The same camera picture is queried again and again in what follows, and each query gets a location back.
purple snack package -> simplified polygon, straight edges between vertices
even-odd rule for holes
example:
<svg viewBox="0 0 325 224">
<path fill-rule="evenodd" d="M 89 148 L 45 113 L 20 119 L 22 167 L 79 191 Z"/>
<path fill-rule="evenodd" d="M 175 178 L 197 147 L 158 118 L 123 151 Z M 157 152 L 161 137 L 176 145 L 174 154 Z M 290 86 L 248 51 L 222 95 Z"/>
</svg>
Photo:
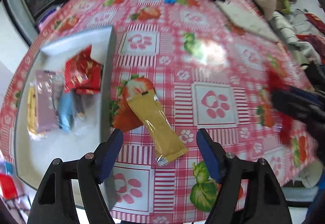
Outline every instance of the purple snack package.
<svg viewBox="0 0 325 224">
<path fill-rule="evenodd" d="M 56 109 L 53 104 L 55 72 L 37 70 L 36 79 L 36 117 L 38 133 L 58 128 Z"/>
</svg>

screw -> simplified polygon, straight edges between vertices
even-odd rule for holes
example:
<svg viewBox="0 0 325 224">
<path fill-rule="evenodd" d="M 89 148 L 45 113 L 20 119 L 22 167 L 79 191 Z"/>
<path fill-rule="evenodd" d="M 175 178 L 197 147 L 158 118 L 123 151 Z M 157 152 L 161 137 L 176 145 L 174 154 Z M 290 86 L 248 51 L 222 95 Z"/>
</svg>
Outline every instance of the screw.
<svg viewBox="0 0 325 224">
<path fill-rule="evenodd" d="M 52 164 L 57 165 L 57 164 L 59 164 L 60 162 L 61 162 L 61 159 L 56 158 L 56 159 L 53 160 Z"/>
<path fill-rule="evenodd" d="M 235 157 L 235 155 L 232 152 L 227 152 L 225 156 L 229 159 L 233 159 Z"/>
<path fill-rule="evenodd" d="M 266 165 L 266 160 L 265 159 L 259 159 L 258 162 L 261 164 L 261 165 Z"/>
<path fill-rule="evenodd" d="M 89 153 L 87 153 L 87 154 L 85 155 L 85 158 L 86 158 L 87 160 L 93 159 L 93 157 L 94 157 L 94 154 L 93 154 L 92 152 L 89 152 Z"/>
</svg>

tablecloth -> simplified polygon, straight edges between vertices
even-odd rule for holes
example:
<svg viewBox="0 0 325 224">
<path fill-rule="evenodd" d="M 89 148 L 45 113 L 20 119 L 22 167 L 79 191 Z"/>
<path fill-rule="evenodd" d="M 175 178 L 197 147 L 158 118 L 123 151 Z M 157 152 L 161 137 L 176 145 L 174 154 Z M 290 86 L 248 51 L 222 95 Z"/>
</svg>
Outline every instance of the tablecloth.
<svg viewBox="0 0 325 224">
<path fill-rule="evenodd" d="M 258 12 L 249 0 L 231 0 Z M 309 82 L 281 44 L 250 33 L 235 33 L 228 19 L 209 0 L 71 0 L 40 33 L 18 67 L 1 109 L 0 148 L 14 163 L 12 144 L 16 105 L 28 69 L 40 46 L 69 34 L 114 25 L 112 97 L 122 80 L 144 75 L 155 86 L 166 117 L 189 152 L 159 167 L 152 139 L 143 126 L 124 133 L 114 167 L 118 202 L 113 217 L 139 223 L 183 223 L 204 220 L 208 212 L 193 204 L 197 181 L 193 167 L 201 166 L 196 131 L 206 128 L 225 151 L 241 159 L 265 158 L 283 185 L 313 161 L 314 141 L 294 122 L 292 137 L 305 137 L 306 159 L 293 163 L 294 148 L 282 146 L 278 128 L 262 117 L 265 60 L 277 63 L 285 81 L 299 88 Z M 247 182 L 242 182 L 244 203 Z"/>
</svg>

red candy wrapper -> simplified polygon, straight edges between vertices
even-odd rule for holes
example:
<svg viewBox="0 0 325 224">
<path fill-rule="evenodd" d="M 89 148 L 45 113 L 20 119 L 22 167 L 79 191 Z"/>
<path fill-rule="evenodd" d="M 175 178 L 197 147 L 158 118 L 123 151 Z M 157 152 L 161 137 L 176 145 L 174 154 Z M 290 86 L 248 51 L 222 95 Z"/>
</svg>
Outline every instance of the red candy wrapper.
<svg viewBox="0 0 325 224">
<path fill-rule="evenodd" d="M 100 92 L 101 65 L 90 58 L 92 46 L 66 62 L 64 91 L 76 89 L 77 94 L 93 95 Z"/>
</svg>

red chair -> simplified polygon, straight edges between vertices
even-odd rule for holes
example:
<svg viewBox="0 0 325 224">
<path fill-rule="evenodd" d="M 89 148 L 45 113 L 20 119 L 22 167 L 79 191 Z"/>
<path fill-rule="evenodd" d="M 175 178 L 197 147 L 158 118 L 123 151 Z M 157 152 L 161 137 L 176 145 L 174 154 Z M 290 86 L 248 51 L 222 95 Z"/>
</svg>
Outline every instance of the red chair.
<svg viewBox="0 0 325 224">
<path fill-rule="evenodd" d="M 21 214 L 21 211 L 26 212 L 29 210 L 24 209 L 24 208 L 19 208 L 16 203 L 19 202 L 21 197 L 27 197 L 29 205 L 31 206 L 31 202 L 30 202 L 28 195 L 22 194 L 19 196 L 12 178 L 9 175 L 5 175 L 5 174 L 1 174 L 1 173 L 0 173 L 0 188 L 2 190 L 3 200 L 6 203 L 9 210 L 11 210 L 13 208 L 16 209 L 19 217 L 21 218 L 23 223 L 26 224 L 26 222 Z"/>
</svg>

